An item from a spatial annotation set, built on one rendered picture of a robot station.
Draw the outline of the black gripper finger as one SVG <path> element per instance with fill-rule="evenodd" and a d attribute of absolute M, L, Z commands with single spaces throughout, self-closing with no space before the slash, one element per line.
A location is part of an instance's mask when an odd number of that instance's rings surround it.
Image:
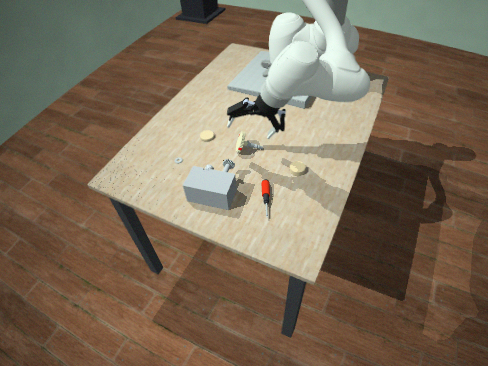
<path fill-rule="evenodd" d="M 231 115 L 231 116 L 229 117 L 227 128 L 230 128 L 231 124 L 233 123 L 233 121 L 236 117 L 241 117 L 241 116 L 245 116 L 245 115 L 262 114 L 262 112 L 260 110 L 253 111 L 253 109 L 252 109 L 253 104 L 255 104 L 255 102 L 249 101 L 249 98 L 246 97 L 243 101 L 241 101 L 241 102 L 239 102 L 233 106 L 228 107 L 227 115 L 228 116 Z"/>
<path fill-rule="evenodd" d="M 277 118 L 275 117 L 275 115 L 271 116 L 271 115 L 265 114 L 265 116 L 268 118 L 268 120 L 273 125 L 273 127 L 268 131 L 267 139 L 270 139 L 273 136 L 273 134 L 278 133 L 279 130 L 281 130 L 281 131 L 285 130 L 285 127 L 283 125 L 283 117 L 285 117 L 286 109 L 279 110 L 277 114 L 280 118 L 280 124 L 279 124 Z"/>

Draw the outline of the red and black screwdriver handle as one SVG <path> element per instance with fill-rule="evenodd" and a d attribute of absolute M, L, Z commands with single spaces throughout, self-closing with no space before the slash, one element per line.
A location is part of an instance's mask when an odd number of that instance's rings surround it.
<path fill-rule="evenodd" d="M 270 184 L 267 179 L 262 181 L 262 197 L 263 202 L 266 205 L 266 214 L 268 214 L 268 204 L 269 204 L 269 197 L 270 197 Z"/>

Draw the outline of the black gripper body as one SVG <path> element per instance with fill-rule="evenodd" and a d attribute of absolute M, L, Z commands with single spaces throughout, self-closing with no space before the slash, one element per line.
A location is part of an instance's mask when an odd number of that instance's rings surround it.
<path fill-rule="evenodd" d="M 260 94 L 257 97 L 257 99 L 255 101 L 253 101 L 253 102 L 255 102 L 255 104 L 252 105 L 253 111 L 260 110 L 262 112 L 262 114 L 260 114 L 259 116 L 262 116 L 262 117 L 266 117 L 265 114 L 273 116 L 273 113 L 276 113 L 277 114 L 278 113 L 277 111 L 280 109 L 280 108 L 273 108 L 273 107 L 270 107 L 269 105 L 267 105 L 262 100 Z M 276 115 L 276 114 L 274 114 L 274 115 Z"/>

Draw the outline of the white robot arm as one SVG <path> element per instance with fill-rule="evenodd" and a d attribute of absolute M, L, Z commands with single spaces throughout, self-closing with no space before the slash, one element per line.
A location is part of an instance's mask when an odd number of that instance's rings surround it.
<path fill-rule="evenodd" d="M 369 91 L 370 77 L 353 55 L 359 33 L 346 16 L 348 0 L 302 1 L 316 23 L 304 23 L 294 13 L 276 17 L 269 35 L 270 60 L 261 61 L 261 66 L 268 68 L 263 72 L 267 78 L 261 87 L 262 100 L 270 107 L 282 108 L 291 95 L 335 102 L 363 98 Z"/>

